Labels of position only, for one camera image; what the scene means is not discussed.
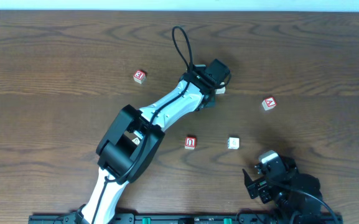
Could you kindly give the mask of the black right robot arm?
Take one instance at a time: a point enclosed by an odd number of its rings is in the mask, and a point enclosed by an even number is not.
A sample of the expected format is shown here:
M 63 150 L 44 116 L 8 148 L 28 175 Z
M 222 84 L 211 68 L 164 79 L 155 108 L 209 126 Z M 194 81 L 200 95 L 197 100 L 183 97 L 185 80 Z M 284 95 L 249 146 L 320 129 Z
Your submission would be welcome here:
M 290 157 L 277 156 L 255 168 L 261 177 L 252 180 L 244 170 L 245 187 L 250 198 L 276 204 L 276 223 L 324 223 L 318 178 L 301 174 Z

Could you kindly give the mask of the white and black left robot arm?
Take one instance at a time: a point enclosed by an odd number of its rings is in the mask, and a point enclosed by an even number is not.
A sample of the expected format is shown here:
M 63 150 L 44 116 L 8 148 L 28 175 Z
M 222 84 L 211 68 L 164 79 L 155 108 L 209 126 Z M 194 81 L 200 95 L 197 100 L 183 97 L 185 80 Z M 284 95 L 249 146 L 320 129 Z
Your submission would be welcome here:
M 75 223 L 109 223 L 126 186 L 147 169 L 165 131 L 188 113 L 207 106 L 225 75 L 187 72 L 177 86 L 155 103 L 121 109 L 96 147 L 98 179 L 90 200 L 77 211 Z

